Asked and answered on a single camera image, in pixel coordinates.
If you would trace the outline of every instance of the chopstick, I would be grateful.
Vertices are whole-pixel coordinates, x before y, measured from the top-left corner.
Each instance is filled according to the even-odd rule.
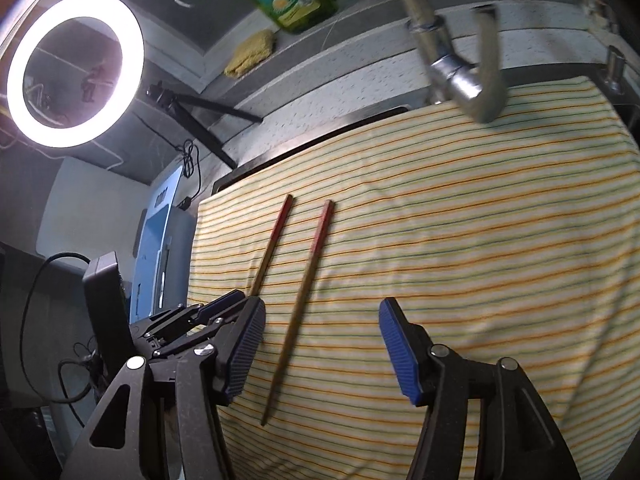
[[[264,277],[267,273],[267,268],[269,267],[269,263],[271,263],[273,251],[275,251],[276,245],[278,244],[278,239],[280,238],[280,234],[282,234],[284,224],[287,221],[287,216],[289,215],[289,211],[291,211],[292,206],[293,195],[287,195],[284,199],[282,207],[280,208],[278,219],[276,220],[276,223],[273,226],[273,230],[271,231],[269,243],[267,243],[267,248],[264,251],[264,256],[262,257],[260,267],[258,268],[258,273],[254,278],[254,284],[251,287],[251,291],[249,291],[249,296],[258,296],[258,294],[260,293],[260,288],[262,287],[262,282],[264,281]]]
[[[298,332],[300,331],[300,325],[302,325],[302,319],[305,313],[306,302],[309,299],[309,293],[311,292],[311,285],[316,277],[316,269],[318,268],[318,262],[322,255],[322,247],[324,246],[324,240],[326,239],[329,231],[329,224],[331,223],[331,217],[334,214],[335,203],[332,200],[324,202],[322,208],[322,214],[316,228],[316,234],[314,236],[313,244],[311,245],[311,252],[309,253],[309,260],[306,263],[305,273],[302,277],[300,288],[296,296],[296,303],[293,307],[293,313],[291,314],[291,320],[289,321],[289,327],[287,328],[287,335],[284,338],[282,350],[280,351],[280,357],[278,359],[278,365],[276,371],[271,379],[271,386],[269,388],[269,395],[267,397],[267,403],[264,407],[264,413],[260,420],[260,425],[264,426],[267,423],[269,414],[275,402],[276,393],[282,384],[284,374],[289,366],[291,359],[291,352],[298,338]]]

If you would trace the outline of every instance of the black cable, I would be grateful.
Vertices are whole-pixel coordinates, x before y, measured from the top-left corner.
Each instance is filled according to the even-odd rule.
[[[92,350],[89,348],[89,345],[91,344],[91,341],[92,341],[92,340],[94,340],[94,339],[95,339],[95,335],[92,335],[92,336],[89,338],[89,340],[86,342],[86,344],[81,343],[81,342],[79,342],[79,341],[76,341],[76,342],[74,343],[74,346],[73,346],[73,348],[74,348],[74,354],[76,354],[76,357],[78,357],[78,358],[82,358],[82,357],[84,357],[84,356],[90,355],[90,354],[91,354],[91,352],[92,352]],[[82,348],[84,348],[84,356],[81,356],[81,355],[78,353],[78,350],[76,350],[76,346],[78,346],[78,345],[80,345]]]
[[[78,253],[58,253],[58,254],[54,254],[53,256],[50,256],[49,258],[47,258],[44,261],[44,263],[38,269],[38,272],[36,273],[36,276],[33,279],[33,283],[31,283],[31,288],[29,289],[29,293],[27,294],[27,301],[24,303],[24,310],[22,311],[22,320],[20,322],[20,333],[19,333],[19,336],[18,336],[18,347],[19,347],[19,354],[20,354],[20,368],[22,369],[22,373],[24,374],[24,378],[27,381],[27,384],[31,387],[31,389],[34,391],[34,393],[36,393],[38,396],[40,396],[43,400],[46,400],[47,402],[51,402],[53,404],[71,404],[72,402],[78,402],[78,400],[83,399],[91,391],[91,384],[87,383],[87,386],[85,386],[84,390],[82,390],[82,392],[80,392],[79,394],[74,395],[73,397],[65,396],[64,399],[51,399],[49,397],[46,397],[43,394],[41,394],[38,390],[36,390],[35,386],[33,386],[33,383],[31,383],[31,380],[29,379],[29,376],[27,375],[27,370],[24,367],[24,353],[22,351],[22,343],[23,343],[23,339],[24,339],[24,325],[25,325],[25,322],[27,321],[27,313],[29,311],[29,305],[31,303],[31,297],[33,296],[33,293],[34,293],[34,291],[36,289],[36,285],[38,283],[38,279],[39,279],[42,271],[51,262],[53,262],[55,260],[59,260],[60,258],[77,258],[78,260],[82,260],[86,264],[88,264],[90,262],[89,258],[87,258],[86,256],[83,256],[82,254],[78,254]]]
[[[73,359],[62,359],[62,361],[60,361],[58,363],[58,380],[60,381],[60,388],[62,388],[62,394],[65,396],[65,399],[68,398],[69,394],[66,392],[66,388],[65,388],[65,381],[62,378],[62,367],[64,365],[77,365],[77,366],[82,366],[81,363],[79,363],[78,361],[74,361]],[[91,391],[91,383],[87,383],[87,385],[85,386],[85,389],[87,389],[86,394],[89,393],[89,391]],[[78,412],[76,412],[76,409],[74,408],[73,404],[69,404],[69,409],[71,410],[71,413],[73,413],[73,416],[76,418],[76,420],[78,421],[78,424],[80,424],[81,428],[84,428],[84,422],[82,421],[82,419],[80,418],[80,415],[78,415]]]
[[[79,341],[78,341],[78,342],[75,342],[75,343],[74,343],[74,354],[76,354],[76,357],[82,357],[82,356],[78,353],[78,351],[76,350],[76,345],[80,345],[82,348],[84,348],[84,350],[85,350],[85,352],[86,352],[84,355],[87,355],[87,354],[90,354],[90,353],[91,353],[91,351],[89,350],[89,347],[88,347],[87,345],[85,345],[84,343],[81,343],[81,342],[79,342]]]
[[[169,146],[171,146],[176,152],[182,155],[182,174],[185,178],[189,178],[195,172],[195,168],[198,168],[198,190],[194,193],[193,196],[188,196],[182,202],[178,204],[178,208],[187,210],[191,206],[191,202],[202,193],[202,174],[200,173],[200,149],[198,145],[193,142],[191,139],[185,140],[181,146],[177,146],[172,143],[169,139],[167,139],[163,134],[161,134],[158,130],[153,128],[150,124],[148,124],[142,117],[138,114],[134,113],[134,115],[138,118],[138,120],[144,124],[152,133],[156,134],[156,136],[160,137],[160,139],[164,140]],[[193,150],[196,150],[196,161],[193,161]]]
[[[137,113],[133,113],[138,120],[144,124],[152,133],[156,134],[156,136],[160,137],[164,142],[166,142],[169,146],[171,146],[176,152],[180,151],[180,146],[172,143],[169,139],[167,139],[163,134],[161,134],[158,130],[153,128],[149,123],[147,123],[142,117],[140,117]]]

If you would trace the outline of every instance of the metal screw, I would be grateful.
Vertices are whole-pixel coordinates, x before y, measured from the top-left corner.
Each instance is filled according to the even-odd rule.
[[[215,350],[215,346],[213,346],[211,343],[207,343],[204,346],[198,346],[196,348],[193,349],[193,353],[196,355],[209,355],[210,353],[212,353]]]
[[[505,370],[513,372],[518,369],[518,362],[513,357],[503,357],[500,359],[500,366]]]
[[[449,355],[449,348],[444,345],[433,345],[431,347],[431,355],[436,357],[446,357]]]
[[[145,365],[145,358],[142,355],[135,355],[127,360],[127,368],[129,370],[137,370]]]

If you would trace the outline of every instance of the sponge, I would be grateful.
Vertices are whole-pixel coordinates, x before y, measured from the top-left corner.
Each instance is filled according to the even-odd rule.
[[[234,56],[225,68],[225,75],[240,77],[273,52],[274,34],[268,28],[256,32],[244,40],[234,52]]]

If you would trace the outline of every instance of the striped cloth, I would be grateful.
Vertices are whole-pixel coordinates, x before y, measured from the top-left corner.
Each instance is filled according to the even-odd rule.
[[[260,296],[267,326],[244,393],[221,410],[241,480],[401,480],[424,409],[378,329],[395,296],[469,359],[516,358],[583,479],[640,426],[639,152],[586,78],[511,89],[489,126],[451,104],[342,134],[205,200],[192,302],[247,292],[284,196],[296,202]],[[325,199],[337,203],[270,422],[266,394]],[[478,407],[461,478],[472,478]]]

